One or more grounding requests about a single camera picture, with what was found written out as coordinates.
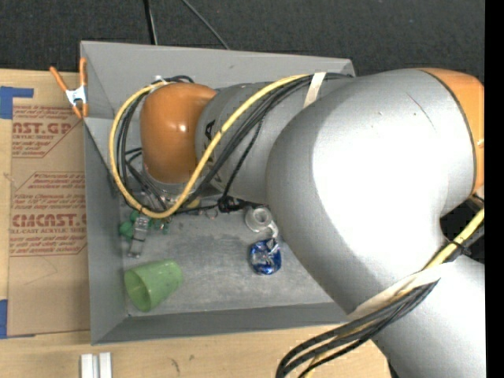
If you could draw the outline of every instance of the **green plastic cup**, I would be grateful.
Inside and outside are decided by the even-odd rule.
[[[146,263],[124,273],[126,292],[143,312],[149,312],[165,301],[182,282],[182,269],[172,259]]]

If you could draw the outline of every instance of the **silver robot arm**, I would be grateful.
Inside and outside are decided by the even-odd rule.
[[[198,122],[197,152],[202,131],[261,87],[217,94]],[[300,262],[350,313],[421,270],[446,241],[440,217],[481,185],[483,88],[461,73],[411,69],[327,82],[303,109],[305,93],[265,118],[231,194],[269,204]],[[461,256],[375,342],[401,378],[485,376],[484,266]]]

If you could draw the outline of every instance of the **wooden table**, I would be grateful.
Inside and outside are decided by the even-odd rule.
[[[0,70],[0,86],[16,86],[23,82],[33,85],[33,80],[43,80],[49,86],[52,83],[49,73],[46,77],[41,73]],[[62,94],[58,91],[54,83],[51,93]],[[11,130],[12,121],[0,119],[0,299],[8,298]],[[334,326],[104,346],[91,346],[88,331],[9,338],[0,340],[0,377],[78,377],[81,354],[105,351],[112,352],[116,378],[271,377],[279,360],[292,347],[329,328]],[[390,373],[385,357],[369,342],[320,367],[314,376],[390,378]]]

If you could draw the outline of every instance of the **dark gray floor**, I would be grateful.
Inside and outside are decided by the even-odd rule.
[[[189,0],[232,49],[349,57],[484,81],[485,0]],[[161,44],[218,47],[179,0],[150,0]],[[149,43],[142,0],[0,0],[0,67],[75,70],[81,39]]]

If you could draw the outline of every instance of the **cable bundle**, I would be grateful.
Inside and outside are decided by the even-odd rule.
[[[434,289],[439,279],[418,286],[415,285],[415,281],[421,280],[422,276],[435,267],[453,261],[460,254],[467,251],[475,241],[484,235],[483,222],[484,208],[478,211],[471,222],[469,222],[464,230],[452,242],[449,242],[441,249],[441,251],[424,267],[422,272],[415,275],[416,279],[407,280],[408,284],[405,285],[405,287],[409,287],[409,289],[406,288],[401,291],[395,290],[393,295],[385,295],[385,298],[388,298],[388,300],[384,302],[382,306],[373,306],[374,309],[378,308],[377,310],[296,346],[289,351],[279,363],[276,370],[276,378],[287,376],[295,368],[311,360],[308,367],[298,375],[298,378],[309,378],[313,370],[319,365],[334,360],[356,349],[370,340],[373,336],[383,331],[389,324],[394,323],[415,309]],[[387,291],[388,290],[378,294],[366,303],[372,302],[373,299],[379,298],[380,296],[383,297]],[[332,350],[342,346],[346,347],[330,354]]]
[[[348,76],[338,73],[328,73],[326,77],[333,80],[339,78],[347,78]],[[246,203],[240,203],[239,199],[232,202],[228,196],[228,191],[243,162],[245,161],[246,156],[249,154],[250,149],[258,138],[258,134],[265,116],[285,98],[291,96],[296,91],[308,85],[311,79],[311,75],[289,76],[267,85],[266,87],[262,88],[260,91],[249,97],[226,120],[226,122],[224,122],[220,130],[216,132],[216,134],[210,141],[210,144],[207,147],[205,153],[202,155],[202,159],[198,163],[196,170],[183,189],[182,194],[177,198],[175,204],[170,208],[167,208],[166,203],[162,200],[161,192],[150,181],[148,181],[146,178],[143,178],[139,174],[139,172],[132,167],[132,161],[139,157],[141,149],[138,148],[129,151],[125,150],[128,137],[128,129],[139,103],[150,92],[152,92],[156,88],[161,87],[162,85],[165,85],[166,83],[193,81],[186,76],[176,76],[170,79],[164,79],[152,83],[151,85],[144,87],[143,89],[134,93],[117,111],[109,135],[109,157],[113,178],[117,186],[119,187],[121,194],[124,196],[127,204],[133,209],[138,210],[140,213],[144,213],[148,217],[152,218],[167,218],[175,213],[185,213],[195,210],[187,207],[183,208],[182,206],[186,203],[192,203],[196,198],[198,198],[198,195],[200,195],[202,190],[208,186],[212,178],[215,177],[219,169],[226,162],[226,160],[236,149],[236,147],[243,141],[250,130],[252,130],[252,128],[257,125],[252,140],[250,141],[242,157],[239,159],[239,163],[233,171],[229,181],[227,182],[222,197],[216,204],[216,206],[219,205],[221,211],[225,211],[226,209],[230,208],[233,209],[233,206],[236,206],[234,209],[243,207]],[[243,116],[245,113],[245,121],[234,132],[233,136],[230,138],[226,147],[222,150],[215,164],[205,175],[203,181],[194,189],[197,179],[201,176],[202,170],[205,168],[205,165],[217,144],[220,142],[229,128],[237,121],[237,119]],[[126,160],[126,155],[128,154],[133,155],[129,160]],[[144,191],[150,192],[157,199],[162,208],[162,211],[157,211],[153,206],[143,205],[137,200],[137,198],[135,198],[132,189],[128,186],[128,171],[133,175],[133,177],[137,179]]]

